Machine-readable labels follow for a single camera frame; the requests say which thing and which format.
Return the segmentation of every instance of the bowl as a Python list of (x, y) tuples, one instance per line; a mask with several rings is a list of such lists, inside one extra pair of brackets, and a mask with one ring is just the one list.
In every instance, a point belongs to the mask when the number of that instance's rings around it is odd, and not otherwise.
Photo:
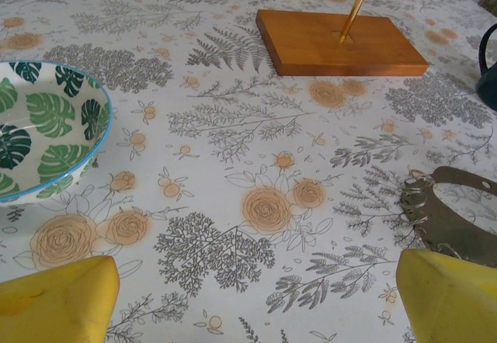
[(109, 133), (111, 109), (102, 85), (77, 68), (0, 61), (0, 207), (73, 186)]

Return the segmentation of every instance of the wooden base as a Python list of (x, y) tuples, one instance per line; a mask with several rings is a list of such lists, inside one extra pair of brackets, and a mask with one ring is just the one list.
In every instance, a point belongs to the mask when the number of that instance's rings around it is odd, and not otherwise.
[(428, 62), (386, 17), (259, 10), (256, 23), (280, 76), (420, 76)]

